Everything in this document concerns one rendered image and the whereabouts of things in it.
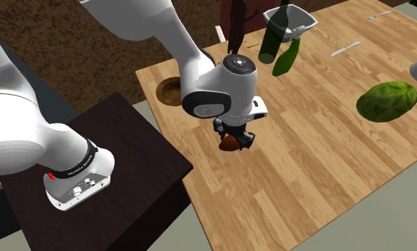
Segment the dark green glass bottle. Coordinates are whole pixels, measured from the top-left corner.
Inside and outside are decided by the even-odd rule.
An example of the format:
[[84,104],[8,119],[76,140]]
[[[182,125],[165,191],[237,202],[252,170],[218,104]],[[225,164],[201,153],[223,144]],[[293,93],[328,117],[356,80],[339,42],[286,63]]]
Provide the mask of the dark green glass bottle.
[[258,59],[265,64],[272,63],[277,55],[287,30],[289,18],[287,7],[290,0],[281,0],[281,4],[270,16]]

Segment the brown egg-shaped object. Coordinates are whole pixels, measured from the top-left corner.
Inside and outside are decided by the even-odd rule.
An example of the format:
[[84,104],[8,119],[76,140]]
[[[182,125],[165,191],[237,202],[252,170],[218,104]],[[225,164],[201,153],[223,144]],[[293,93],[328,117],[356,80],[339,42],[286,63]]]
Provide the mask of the brown egg-shaped object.
[[236,151],[239,148],[240,144],[231,135],[226,135],[219,144],[219,149],[223,151]]

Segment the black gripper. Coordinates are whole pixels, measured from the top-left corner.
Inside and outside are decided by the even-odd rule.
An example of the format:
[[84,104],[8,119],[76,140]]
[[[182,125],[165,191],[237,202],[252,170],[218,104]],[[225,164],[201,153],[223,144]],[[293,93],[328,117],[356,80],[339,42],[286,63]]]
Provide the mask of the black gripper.
[[219,134],[220,139],[223,140],[226,134],[235,138],[238,137],[240,150],[243,148],[250,148],[255,138],[254,133],[246,132],[246,126],[246,123],[238,126],[227,125],[226,123],[222,122],[221,118],[216,118],[213,120],[214,132]]

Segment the grey scoop container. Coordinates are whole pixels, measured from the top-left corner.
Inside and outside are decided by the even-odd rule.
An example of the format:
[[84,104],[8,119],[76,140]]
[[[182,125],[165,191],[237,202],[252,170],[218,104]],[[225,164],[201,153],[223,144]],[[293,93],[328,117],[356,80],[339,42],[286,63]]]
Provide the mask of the grey scoop container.
[[267,26],[282,39],[282,43],[299,38],[305,31],[312,29],[318,21],[308,12],[294,4],[286,4],[265,11],[263,14]]

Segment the dark brown figure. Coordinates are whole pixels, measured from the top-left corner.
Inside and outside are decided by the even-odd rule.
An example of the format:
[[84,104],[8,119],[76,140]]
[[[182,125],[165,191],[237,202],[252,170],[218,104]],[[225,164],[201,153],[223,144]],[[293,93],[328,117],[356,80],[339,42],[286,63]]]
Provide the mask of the dark brown figure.
[[238,54],[244,39],[244,24],[259,14],[259,6],[255,7],[251,16],[247,15],[247,0],[232,0],[230,7],[230,32],[228,38],[228,54]]

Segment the brown wooden bowl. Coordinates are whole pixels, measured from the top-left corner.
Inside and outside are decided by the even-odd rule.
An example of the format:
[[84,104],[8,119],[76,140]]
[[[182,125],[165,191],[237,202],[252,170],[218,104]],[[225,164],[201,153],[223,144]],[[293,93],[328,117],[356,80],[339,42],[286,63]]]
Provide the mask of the brown wooden bowl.
[[166,78],[155,90],[157,99],[167,106],[180,106],[181,94],[180,94],[180,78],[170,77]]

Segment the dark robot stand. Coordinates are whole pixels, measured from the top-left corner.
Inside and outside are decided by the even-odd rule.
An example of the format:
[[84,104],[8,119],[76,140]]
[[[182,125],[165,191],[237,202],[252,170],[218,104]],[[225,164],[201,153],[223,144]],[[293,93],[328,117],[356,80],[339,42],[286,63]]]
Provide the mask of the dark robot stand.
[[182,179],[192,164],[119,93],[69,126],[114,155],[110,185],[63,212],[39,166],[2,176],[31,251],[147,251],[189,205]]

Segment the silver knife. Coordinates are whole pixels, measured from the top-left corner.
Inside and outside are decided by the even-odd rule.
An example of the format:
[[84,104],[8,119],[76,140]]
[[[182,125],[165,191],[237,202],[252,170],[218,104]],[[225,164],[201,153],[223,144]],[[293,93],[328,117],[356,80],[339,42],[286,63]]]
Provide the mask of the silver knife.
[[347,46],[347,47],[344,47],[344,48],[340,48],[339,50],[337,50],[337,51],[333,52],[333,53],[331,54],[331,56],[332,56],[332,57],[333,57],[333,56],[336,56],[336,55],[338,55],[338,54],[340,54],[340,53],[342,53],[342,52],[344,52],[344,51],[346,51],[346,50],[348,50],[348,49],[350,49],[350,48],[352,48],[352,47],[358,46],[359,44],[361,44],[361,42],[360,42],[360,41],[353,42],[353,43],[352,43],[352,45]]

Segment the green cabbage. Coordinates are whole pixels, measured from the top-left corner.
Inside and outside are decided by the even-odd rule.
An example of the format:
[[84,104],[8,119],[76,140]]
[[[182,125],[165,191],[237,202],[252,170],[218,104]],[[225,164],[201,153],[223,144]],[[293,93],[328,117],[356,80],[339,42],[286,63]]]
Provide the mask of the green cabbage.
[[380,83],[356,102],[359,114],[368,121],[385,123],[396,120],[417,103],[417,91],[409,83],[389,81]]

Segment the wooden table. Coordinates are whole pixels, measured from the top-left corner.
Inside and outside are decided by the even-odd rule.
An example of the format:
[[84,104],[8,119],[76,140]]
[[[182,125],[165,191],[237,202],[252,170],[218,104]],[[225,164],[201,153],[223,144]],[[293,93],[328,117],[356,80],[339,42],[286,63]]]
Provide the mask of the wooden table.
[[314,16],[289,73],[257,64],[269,114],[247,125],[256,137],[245,150],[221,151],[211,121],[157,99],[174,60],[136,73],[162,134],[194,166],[183,182],[212,251],[288,251],[417,161],[417,104],[389,123],[356,110],[376,84],[413,83],[417,21],[378,0]]

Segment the light green bottle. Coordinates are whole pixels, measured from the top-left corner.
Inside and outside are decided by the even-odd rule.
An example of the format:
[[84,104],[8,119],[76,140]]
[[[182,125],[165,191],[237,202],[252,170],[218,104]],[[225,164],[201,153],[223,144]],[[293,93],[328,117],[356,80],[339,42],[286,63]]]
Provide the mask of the light green bottle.
[[273,76],[280,76],[289,72],[299,53],[300,41],[301,39],[293,39],[289,48],[278,57],[272,70]]

